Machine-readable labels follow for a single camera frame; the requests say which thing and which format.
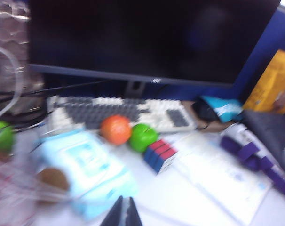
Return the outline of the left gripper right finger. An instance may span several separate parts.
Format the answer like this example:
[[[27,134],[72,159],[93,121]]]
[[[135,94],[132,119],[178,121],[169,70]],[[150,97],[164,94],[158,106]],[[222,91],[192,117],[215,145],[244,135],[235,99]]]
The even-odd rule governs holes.
[[[143,226],[132,197],[129,198],[129,206],[127,208],[125,226]]]

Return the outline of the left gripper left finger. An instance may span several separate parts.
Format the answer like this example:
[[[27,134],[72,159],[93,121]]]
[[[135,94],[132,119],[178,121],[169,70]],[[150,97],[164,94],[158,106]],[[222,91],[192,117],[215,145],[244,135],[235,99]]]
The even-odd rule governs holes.
[[[100,226],[119,225],[121,219],[122,202],[123,202],[123,197],[120,196],[116,200],[116,202],[114,203],[114,205],[112,206],[112,208],[110,209],[110,211],[108,212],[108,214],[106,215]]]

